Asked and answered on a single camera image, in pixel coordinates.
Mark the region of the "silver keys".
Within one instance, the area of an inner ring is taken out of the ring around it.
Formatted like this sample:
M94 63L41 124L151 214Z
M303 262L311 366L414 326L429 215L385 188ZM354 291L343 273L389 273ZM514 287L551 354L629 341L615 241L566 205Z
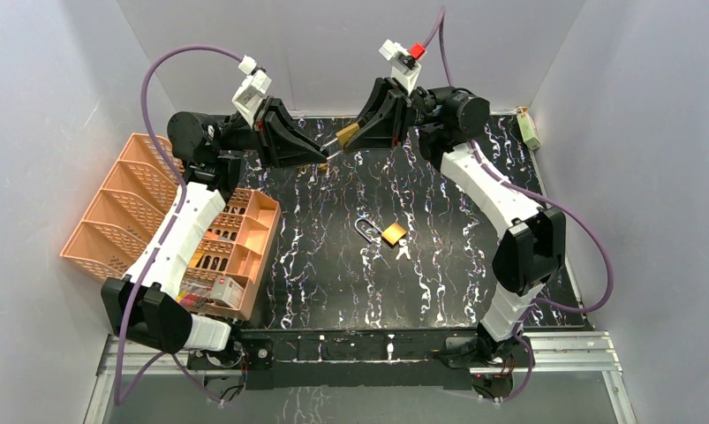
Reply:
M411 260L410 248L407 244L400 244L397 248L396 260L400 261L402 259L406 261Z

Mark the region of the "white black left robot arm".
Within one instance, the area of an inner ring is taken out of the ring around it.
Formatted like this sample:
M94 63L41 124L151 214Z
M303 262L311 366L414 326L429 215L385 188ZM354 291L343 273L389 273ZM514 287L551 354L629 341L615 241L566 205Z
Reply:
M301 132L283 101L269 96L255 117L180 111L167 124L171 154L183 164L175 200L155 235L121 277L109 277L102 301L121 341L160 352L209 351L221 367L243 357L227 322L189 312L177 301L180 285L209 225L237 187L247 151L267 168L324 163L327 152Z

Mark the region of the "large brass padlock shackle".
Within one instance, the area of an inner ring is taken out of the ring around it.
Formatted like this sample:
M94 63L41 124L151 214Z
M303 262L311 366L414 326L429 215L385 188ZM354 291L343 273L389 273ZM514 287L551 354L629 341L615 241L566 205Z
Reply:
M374 231L389 246L397 245L406 235L407 230L399 223L392 223L382 230L375 223L364 217L358 218L354 224L354 230L369 244L373 243L369 231Z

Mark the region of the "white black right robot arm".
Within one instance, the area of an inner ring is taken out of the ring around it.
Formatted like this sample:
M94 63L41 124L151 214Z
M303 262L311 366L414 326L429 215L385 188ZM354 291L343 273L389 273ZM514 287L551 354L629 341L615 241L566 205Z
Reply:
M492 261L497 286L479 320L476 338L439 356L498 366L518 345L525 313L544 285L557 277L565 255L566 219L512 188L479 148L487 140L489 102L460 87L417 87L409 92L393 78L378 78L350 129L337 134L342 150L394 148L418 133L419 152L454 182L497 231Z

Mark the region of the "small brass padlock shackle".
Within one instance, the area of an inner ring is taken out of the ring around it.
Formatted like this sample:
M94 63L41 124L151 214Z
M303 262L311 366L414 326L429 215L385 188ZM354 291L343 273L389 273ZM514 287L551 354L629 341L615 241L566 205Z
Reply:
M345 126L336 133L332 140L327 141L321 146L321 152L326 154L328 161L332 160L344 152L346 146L359 130L360 125L358 123Z

